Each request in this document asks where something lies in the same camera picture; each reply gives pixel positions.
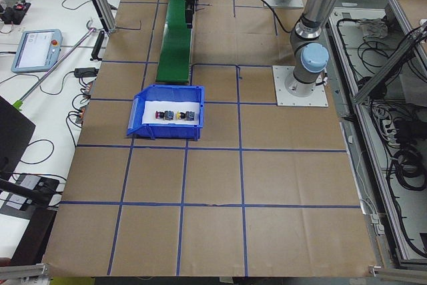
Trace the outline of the yellow push button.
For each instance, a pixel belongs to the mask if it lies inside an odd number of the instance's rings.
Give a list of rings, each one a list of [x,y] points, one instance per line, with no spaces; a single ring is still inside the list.
[[[194,121],[195,120],[195,112],[194,111],[178,111],[176,113],[176,119],[177,120],[183,120],[183,121]]]

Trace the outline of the red push button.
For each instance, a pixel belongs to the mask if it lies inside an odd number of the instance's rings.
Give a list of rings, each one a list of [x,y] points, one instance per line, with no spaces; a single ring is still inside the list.
[[[165,121],[171,121],[174,119],[174,112],[166,110],[166,111],[156,111],[155,112],[156,119],[162,119]]]

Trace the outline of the green conveyor belt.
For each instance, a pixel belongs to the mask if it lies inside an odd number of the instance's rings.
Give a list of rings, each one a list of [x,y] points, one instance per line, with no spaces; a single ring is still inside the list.
[[[189,81],[191,29],[185,23],[185,1],[169,0],[156,81],[187,83]]]

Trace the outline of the blue bin left side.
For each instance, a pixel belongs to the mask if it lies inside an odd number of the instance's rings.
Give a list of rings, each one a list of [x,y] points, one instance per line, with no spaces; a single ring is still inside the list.
[[[150,85],[133,98],[127,135],[197,141],[204,119],[205,88]]]

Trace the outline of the white foam pad left bin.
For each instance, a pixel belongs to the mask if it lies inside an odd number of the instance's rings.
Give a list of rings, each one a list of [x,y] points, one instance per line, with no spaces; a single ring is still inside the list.
[[[142,124],[198,125],[200,103],[178,101],[146,101]]]

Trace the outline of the black power adapter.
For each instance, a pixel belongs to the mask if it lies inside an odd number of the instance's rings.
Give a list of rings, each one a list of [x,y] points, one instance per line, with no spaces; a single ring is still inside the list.
[[[78,67],[73,71],[74,77],[81,79],[85,77],[96,77],[99,70],[95,67]]]

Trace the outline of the teach pendant tablet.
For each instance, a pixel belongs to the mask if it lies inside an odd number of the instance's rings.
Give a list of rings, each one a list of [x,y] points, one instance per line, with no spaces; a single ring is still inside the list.
[[[59,59],[63,36],[59,29],[25,31],[22,34],[11,71],[48,71]]]

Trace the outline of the grabber stick tool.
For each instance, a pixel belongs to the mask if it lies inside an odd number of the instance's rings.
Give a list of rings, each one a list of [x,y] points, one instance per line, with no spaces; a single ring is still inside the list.
[[[23,105],[23,102],[62,64],[65,59],[67,59],[90,35],[92,35],[96,31],[97,28],[89,27],[86,34],[84,34],[83,37],[71,49],[69,49],[64,55],[62,55],[57,60],[57,62],[55,62],[53,66],[50,67],[48,71],[40,78],[40,80],[37,81],[32,87],[30,87],[26,93],[24,93],[17,101],[12,104],[12,106],[18,111],[21,111],[21,106]]]

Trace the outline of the black monitor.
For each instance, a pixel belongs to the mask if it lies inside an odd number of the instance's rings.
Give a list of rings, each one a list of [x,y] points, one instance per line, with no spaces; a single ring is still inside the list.
[[[9,180],[35,131],[35,124],[1,97],[1,178]]]

